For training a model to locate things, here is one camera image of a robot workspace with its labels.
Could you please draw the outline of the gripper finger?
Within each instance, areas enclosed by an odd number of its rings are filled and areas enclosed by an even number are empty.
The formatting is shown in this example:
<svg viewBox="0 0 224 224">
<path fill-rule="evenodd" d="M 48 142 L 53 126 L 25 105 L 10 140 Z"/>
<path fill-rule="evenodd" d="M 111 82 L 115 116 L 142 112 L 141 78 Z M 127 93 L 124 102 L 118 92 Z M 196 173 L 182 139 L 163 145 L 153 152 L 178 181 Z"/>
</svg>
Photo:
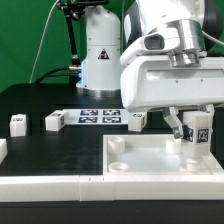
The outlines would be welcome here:
<svg viewBox="0 0 224 224">
<path fill-rule="evenodd" d="M 202 112 L 205 112 L 205 113 L 209 113 L 211 115 L 213 115 L 215 113 L 215 109 L 214 109 L 214 106 L 212 104 L 200 105 L 199 110 L 202 111 Z"/>
<path fill-rule="evenodd" d="M 178 118 L 178 109 L 176 107 L 167 107 L 162 111 L 163 118 L 173 131 L 175 139 L 183 137 L 182 123 Z"/>
</svg>

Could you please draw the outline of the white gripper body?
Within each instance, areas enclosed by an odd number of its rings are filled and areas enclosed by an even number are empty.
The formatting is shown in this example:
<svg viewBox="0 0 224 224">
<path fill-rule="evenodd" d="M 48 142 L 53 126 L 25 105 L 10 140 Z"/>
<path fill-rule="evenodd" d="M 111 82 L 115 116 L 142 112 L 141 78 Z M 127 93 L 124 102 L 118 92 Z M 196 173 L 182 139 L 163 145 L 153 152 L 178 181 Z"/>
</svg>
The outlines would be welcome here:
<svg viewBox="0 0 224 224">
<path fill-rule="evenodd" d="M 173 67 L 167 56 L 141 56 L 121 75 L 121 99 L 129 112 L 224 103 L 224 58 L 207 57 L 200 67 Z"/>
</svg>

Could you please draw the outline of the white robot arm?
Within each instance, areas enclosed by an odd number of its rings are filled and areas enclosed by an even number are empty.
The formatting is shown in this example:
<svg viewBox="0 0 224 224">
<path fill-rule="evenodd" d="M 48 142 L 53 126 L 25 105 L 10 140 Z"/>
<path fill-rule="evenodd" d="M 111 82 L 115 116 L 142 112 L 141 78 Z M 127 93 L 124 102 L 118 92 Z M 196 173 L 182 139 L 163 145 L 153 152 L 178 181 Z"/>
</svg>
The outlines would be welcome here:
<svg viewBox="0 0 224 224">
<path fill-rule="evenodd" d="M 210 56 L 204 41 L 207 12 L 215 10 L 212 0 L 135 0 L 124 18 L 121 75 L 114 82 L 99 69 L 97 47 L 80 86 L 95 92 L 118 84 L 127 111 L 161 110 L 181 138 L 180 110 L 224 103 L 224 57 Z"/>
</svg>

